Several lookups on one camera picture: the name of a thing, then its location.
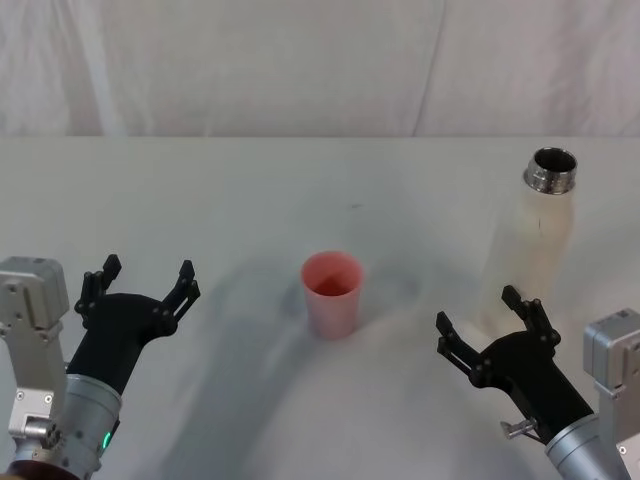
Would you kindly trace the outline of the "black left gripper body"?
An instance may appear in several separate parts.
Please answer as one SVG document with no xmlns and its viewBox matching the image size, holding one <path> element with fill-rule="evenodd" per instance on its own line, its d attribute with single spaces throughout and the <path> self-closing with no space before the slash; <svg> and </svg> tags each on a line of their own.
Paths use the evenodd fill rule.
<svg viewBox="0 0 640 480">
<path fill-rule="evenodd" d="M 88 314 L 87 331 L 67 372 L 124 392 L 144 347 L 173 335 L 177 320 L 159 300 L 138 294 L 101 297 Z"/>
</svg>

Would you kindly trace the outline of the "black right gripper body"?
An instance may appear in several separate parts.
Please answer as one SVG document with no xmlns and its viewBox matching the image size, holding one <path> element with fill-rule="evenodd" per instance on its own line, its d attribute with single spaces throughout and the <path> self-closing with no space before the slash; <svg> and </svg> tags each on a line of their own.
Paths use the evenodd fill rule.
<svg viewBox="0 0 640 480">
<path fill-rule="evenodd" d="M 469 380 L 477 388 L 495 388 L 535 423 L 542 441 L 593 414 L 592 408 L 554 363 L 560 335 L 520 331 L 493 341 L 472 356 Z"/>
</svg>

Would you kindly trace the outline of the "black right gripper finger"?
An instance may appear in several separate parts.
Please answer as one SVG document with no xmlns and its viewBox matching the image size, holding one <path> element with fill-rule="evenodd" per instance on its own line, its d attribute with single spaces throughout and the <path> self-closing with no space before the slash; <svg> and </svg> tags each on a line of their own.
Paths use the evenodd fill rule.
<svg viewBox="0 0 640 480">
<path fill-rule="evenodd" d="M 489 355 L 468 345 L 459 336 L 444 311 L 437 313 L 435 325 L 440 334 L 437 352 L 457 367 L 474 387 L 490 387 L 492 366 Z"/>
<path fill-rule="evenodd" d="M 512 285 L 504 287 L 501 300 L 522 320 L 526 331 L 554 356 L 555 347 L 561 342 L 561 336 L 552 327 L 541 300 L 539 298 L 524 299 Z"/>
</svg>

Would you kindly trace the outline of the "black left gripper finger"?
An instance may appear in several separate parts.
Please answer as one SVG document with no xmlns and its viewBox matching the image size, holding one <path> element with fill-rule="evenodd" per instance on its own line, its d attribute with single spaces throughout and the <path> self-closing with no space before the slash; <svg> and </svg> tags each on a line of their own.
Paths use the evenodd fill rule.
<svg viewBox="0 0 640 480">
<path fill-rule="evenodd" d="M 178 324 L 200 297 L 191 260 L 185 260 L 178 280 L 166 297 L 153 310 L 154 328 L 158 334 L 174 334 Z"/>
<path fill-rule="evenodd" d="M 97 300 L 106 294 L 120 271 L 121 262 L 118 255 L 110 254 L 101 270 L 84 274 L 81 294 L 74 306 L 75 312 L 82 318 L 84 328 L 89 327 L 89 314 L 94 310 Z"/>
</svg>

